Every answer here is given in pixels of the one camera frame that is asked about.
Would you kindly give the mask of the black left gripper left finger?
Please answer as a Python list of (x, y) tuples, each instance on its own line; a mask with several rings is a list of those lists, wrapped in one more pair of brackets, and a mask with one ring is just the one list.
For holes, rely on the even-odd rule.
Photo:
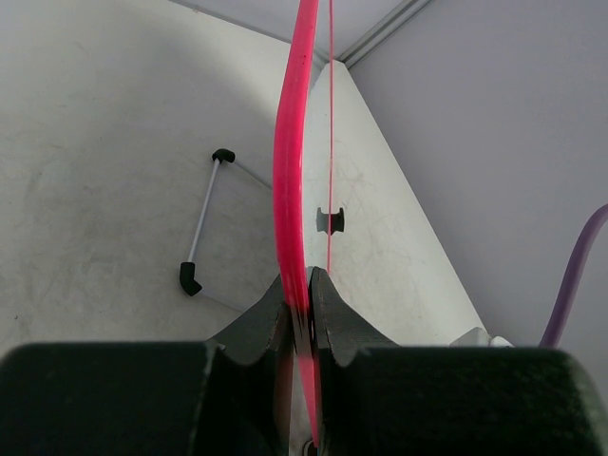
[(279, 281), (204, 341), (18, 347), (1, 361), (1, 451), (285, 455), (293, 350)]

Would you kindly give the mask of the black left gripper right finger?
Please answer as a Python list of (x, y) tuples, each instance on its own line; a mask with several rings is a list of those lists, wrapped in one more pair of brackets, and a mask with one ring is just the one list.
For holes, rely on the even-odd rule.
[(314, 269), (323, 455), (603, 455), (607, 413), (569, 354), (401, 347)]

